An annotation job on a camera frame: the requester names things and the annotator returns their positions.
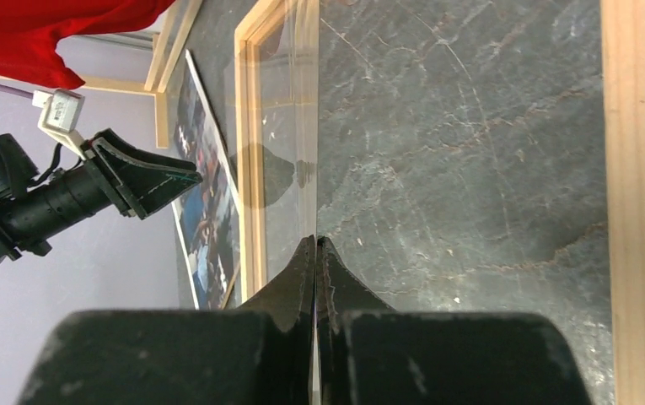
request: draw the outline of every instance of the black robotic arm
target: black robotic arm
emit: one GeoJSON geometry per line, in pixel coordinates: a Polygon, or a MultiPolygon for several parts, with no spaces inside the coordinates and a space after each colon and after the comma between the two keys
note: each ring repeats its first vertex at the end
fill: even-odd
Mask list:
{"type": "Polygon", "coordinates": [[[145,219],[202,181],[193,163],[138,150],[111,130],[81,150],[79,165],[47,179],[12,135],[0,135],[0,262],[46,255],[48,238],[110,205],[145,219]]]}

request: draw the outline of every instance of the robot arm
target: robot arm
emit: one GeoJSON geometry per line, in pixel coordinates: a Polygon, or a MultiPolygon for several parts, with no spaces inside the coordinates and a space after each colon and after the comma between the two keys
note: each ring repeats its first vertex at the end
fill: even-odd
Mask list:
{"type": "Polygon", "coordinates": [[[0,135],[0,262],[22,251],[44,256],[47,239],[110,205],[121,215],[145,219],[202,181],[196,166],[134,148],[110,129],[83,140],[73,130],[81,98],[57,92],[43,102],[39,127],[59,145],[54,165],[39,175],[10,134],[0,135]],[[57,169],[60,145],[80,158],[69,170],[57,169]]]}

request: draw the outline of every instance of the picture frame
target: picture frame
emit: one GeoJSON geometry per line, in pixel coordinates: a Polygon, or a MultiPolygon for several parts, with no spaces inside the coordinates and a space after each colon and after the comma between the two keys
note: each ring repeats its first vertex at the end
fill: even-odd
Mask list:
{"type": "MultiPolygon", "coordinates": [[[[276,101],[295,105],[298,160],[316,162],[319,3],[317,0],[259,0],[234,32],[235,126],[238,190],[242,203],[240,226],[241,229],[246,229],[245,238],[240,242],[241,252],[245,255],[241,257],[241,261],[248,270],[240,273],[239,285],[243,302],[268,281],[262,161],[264,105],[261,91],[261,48],[287,22],[291,23],[289,29],[293,32],[294,44],[292,59],[298,67],[290,70],[289,100],[276,101]],[[300,77],[314,80],[303,84],[300,77]]],[[[300,192],[298,205],[316,206],[316,177],[311,186],[300,192]]],[[[312,235],[316,231],[316,209],[299,211],[295,220],[300,224],[301,232],[312,235]]]]}

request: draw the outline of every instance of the scratch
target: scratch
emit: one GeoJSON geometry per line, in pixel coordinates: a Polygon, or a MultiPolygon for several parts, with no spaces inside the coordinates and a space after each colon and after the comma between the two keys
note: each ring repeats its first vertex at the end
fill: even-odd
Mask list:
{"type": "Polygon", "coordinates": [[[386,244],[382,240],[382,236],[379,234],[379,226],[377,225],[376,218],[374,217],[373,214],[372,214],[372,220],[374,222],[374,233],[377,234],[377,239],[379,239],[379,244],[382,246],[382,249],[384,250],[384,253],[387,256],[387,259],[390,262],[391,270],[394,272],[395,276],[398,276],[399,275],[399,269],[396,268],[396,265],[394,264],[394,260],[392,260],[392,256],[391,256],[391,254],[389,252],[389,249],[387,248],[386,244]]]}
{"type": "Polygon", "coordinates": [[[390,6],[389,8],[387,8],[386,11],[384,11],[374,23],[369,24],[369,25],[365,24],[365,27],[368,28],[368,32],[367,32],[367,34],[362,35],[362,38],[359,39],[360,44],[363,43],[367,39],[367,37],[369,37],[370,34],[372,34],[372,33],[376,34],[377,33],[377,31],[375,31],[375,30],[379,27],[380,23],[382,23],[383,21],[386,20],[387,15],[389,15],[389,13],[390,13],[390,11],[391,11],[391,9],[393,7],[394,6],[390,6]]]}
{"type": "Polygon", "coordinates": [[[422,287],[415,287],[412,289],[400,289],[396,291],[379,291],[377,294],[387,294],[387,295],[404,295],[404,294],[414,294],[414,295],[419,295],[424,292],[424,285],[422,287]]]}
{"type": "Polygon", "coordinates": [[[523,295],[523,286],[521,285],[521,276],[520,274],[516,273],[516,284],[519,286],[519,294],[523,295]]]}
{"type": "Polygon", "coordinates": [[[409,15],[411,15],[412,17],[417,19],[420,23],[424,24],[425,27],[429,28],[429,30],[432,31],[432,34],[434,34],[434,36],[439,38],[438,37],[438,30],[435,30],[434,28],[432,28],[429,24],[426,23],[426,21],[424,21],[421,17],[419,17],[418,14],[413,13],[408,7],[406,7],[403,4],[399,3],[399,0],[395,0],[395,3],[397,3],[397,5],[399,5],[399,7],[403,8],[404,11],[409,13],[409,15]]]}
{"type": "Polygon", "coordinates": [[[384,45],[388,46],[389,48],[391,48],[391,45],[388,42],[386,42],[385,40],[383,40],[382,37],[379,36],[379,34],[377,34],[376,32],[374,34],[377,36],[377,39],[379,40],[379,42],[381,42],[382,44],[384,44],[384,45]]]}
{"type": "MultiPolygon", "coordinates": [[[[359,226],[359,221],[357,221],[357,217],[354,217],[353,219],[354,219],[354,224],[357,226],[357,235],[359,236],[364,235],[364,233],[362,232],[362,228],[359,226]]],[[[362,238],[359,236],[357,237],[357,243],[360,246],[364,246],[364,244],[362,243],[362,238]]]]}
{"type": "Polygon", "coordinates": [[[424,230],[426,231],[425,233],[427,234],[427,239],[429,242],[434,242],[434,238],[432,237],[432,230],[429,228],[429,223],[427,221],[427,216],[424,215],[424,212],[422,211],[421,208],[417,204],[411,201],[409,196],[406,194],[406,189],[404,188],[404,183],[401,182],[399,179],[399,176],[396,175],[396,183],[399,185],[399,189],[401,190],[401,195],[404,197],[404,201],[406,201],[407,204],[409,204],[409,209],[411,210],[411,213],[414,215],[418,216],[419,219],[422,220],[422,223],[424,224],[424,230]]]}
{"type": "Polygon", "coordinates": [[[508,32],[499,42],[493,41],[492,43],[488,44],[487,46],[484,46],[485,49],[492,48],[491,55],[484,61],[483,66],[481,67],[482,72],[486,71],[491,62],[496,59],[499,55],[501,55],[501,51],[503,50],[504,47],[507,47],[509,44],[513,43],[516,41],[521,34],[523,34],[528,26],[533,23],[538,16],[540,16],[541,12],[546,9],[546,7],[551,4],[552,1],[547,1],[545,3],[541,3],[540,6],[536,7],[533,10],[533,13],[531,13],[527,18],[521,20],[518,22],[516,25],[513,26],[510,32],[508,32]]]}
{"type": "MultiPolygon", "coordinates": [[[[501,173],[501,171],[498,169],[498,155],[496,153],[496,146],[493,144],[493,138],[491,137],[491,127],[488,125],[488,119],[486,117],[486,111],[483,109],[483,104],[481,103],[481,98],[478,96],[478,92],[476,91],[476,86],[474,85],[474,79],[471,77],[471,74],[469,73],[469,70],[466,68],[466,65],[461,61],[459,56],[456,54],[456,51],[454,51],[454,48],[451,47],[451,45],[446,44],[446,48],[451,52],[451,55],[454,56],[454,59],[456,59],[456,62],[461,66],[461,69],[464,70],[464,73],[466,74],[466,77],[469,79],[469,83],[471,86],[471,91],[474,94],[474,98],[476,99],[476,103],[478,104],[479,112],[481,113],[481,120],[483,122],[483,127],[484,127],[484,134],[486,135],[486,140],[488,141],[489,149],[491,150],[491,154],[493,157],[493,169],[496,171],[496,175],[498,176],[499,180],[502,180],[506,183],[505,177],[501,173]]],[[[503,209],[503,220],[506,224],[506,235],[511,239],[511,241],[518,247],[518,249],[521,252],[521,255],[525,257],[525,251],[522,246],[518,243],[518,241],[513,237],[513,233],[511,232],[511,224],[508,220],[508,202],[506,201],[506,195],[503,193],[501,190],[501,187],[496,184],[496,188],[498,189],[498,193],[501,195],[501,205],[503,209]]]]}
{"type": "Polygon", "coordinates": [[[419,364],[417,364],[417,362],[411,357],[409,358],[409,371],[411,372],[411,376],[414,378],[414,384],[417,385],[417,390],[419,390],[419,393],[425,397],[428,394],[427,388],[424,384],[426,378],[424,377],[424,373],[422,373],[422,369],[419,367],[419,364]]]}
{"type": "Polygon", "coordinates": [[[468,25],[468,24],[469,24],[471,21],[473,21],[476,17],[478,17],[479,15],[481,15],[481,13],[483,13],[483,10],[485,10],[486,8],[488,8],[488,6],[490,6],[490,5],[492,5],[492,4],[493,4],[493,2],[485,2],[485,3],[483,3],[482,5],[479,5],[479,6],[474,7],[474,8],[470,11],[469,15],[467,15],[467,16],[466,16],[466,18],[464,19],[464,21],[462,21],[462,22],[461,22],[461,28],[466,27],[466,25],[468,25]]]}
{"type": "Polygon", "coordinates": [[[361,57],[362,60],[365,63],[367,63],[367,65],[369,66],[369,68],[372,69],[373,72],[377,73],[377,69],[374,68],[374,65],[354,45],[352,45],[352,43],[349,40],[347,40],[347,38],[345,38],[343,34],[335,30],[334,28],[332,28],[332,26],[327,21],[325,21],[325,19],[320,19],[320,21],[322,21],[322,24],[326,25],[327,28],[329,28],[333,33],[335,33],[335,35],[337,35],[342,40],[342,42],[349,45],[349,47],[352,48],[354,53],[358,54],[359,57],[361,57]]]}
{"type": "Polygon", "coordinates": [[[339,331],[339,326],[337,325],[337,316],[339,313],[335,309],[335,287],[332,285],[329,273],[325,274],[325,282],[327,283],[327,288],[330,291],[330,299],[328,300],[328,311],[330,312],[328,316],[330,318],[330,324],[334,331],[339,331]]]}

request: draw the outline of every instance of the white bracket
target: white bracket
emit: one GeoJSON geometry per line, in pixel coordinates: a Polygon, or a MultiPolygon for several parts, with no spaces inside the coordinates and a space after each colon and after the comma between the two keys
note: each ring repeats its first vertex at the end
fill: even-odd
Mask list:
{"type": "MultiPolygon", "coordinates": [[[[86,141],[76,129],[73,129],[73,126],[76,125],[76,120],[74,119],[72,121],[71,126],[69,126],[69,131],[66,131],[62,126],[50,124],[50,122],[54,122],[53,120],[56,120],[58,118],[56,116],[56,109],[55,115],[51,116],[51,105],[54,99],[55,96],[49,96],[45,100],[39,100],[39,103],[43,101],[43,105],[41,105],[41,114],[39,115],[39,122],[37,123],[37,127],[43,133],[49,135],[55,141],[59,142],[67,149],[74,152],[79,158],[81,158],[81,160],[86,160],[86,154],[81,149],[83,143],[86,141]]],[[[76,110],[76,116],[78,118],[78,111],[80,110],[80,108],[77,108],[76,110]]]]}

